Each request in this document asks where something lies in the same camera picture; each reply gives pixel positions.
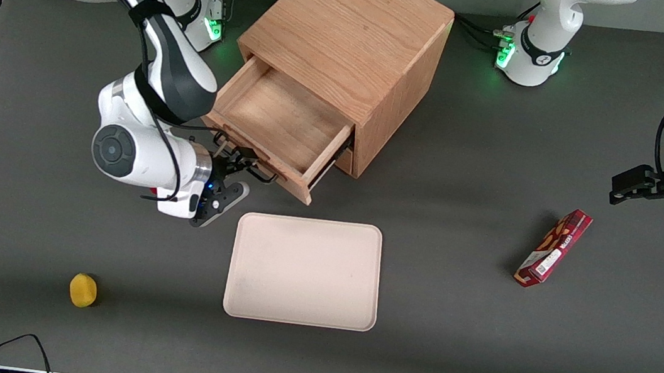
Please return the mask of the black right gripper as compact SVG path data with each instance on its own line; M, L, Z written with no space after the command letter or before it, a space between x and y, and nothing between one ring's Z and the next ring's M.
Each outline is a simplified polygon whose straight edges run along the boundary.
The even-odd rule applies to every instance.
M230 183L255 184L254 175L247 170L258 163L258 155L252 148L235 147L231 152L214 154L211 159L213 169L207 180L206 192L221 193L227 177Z

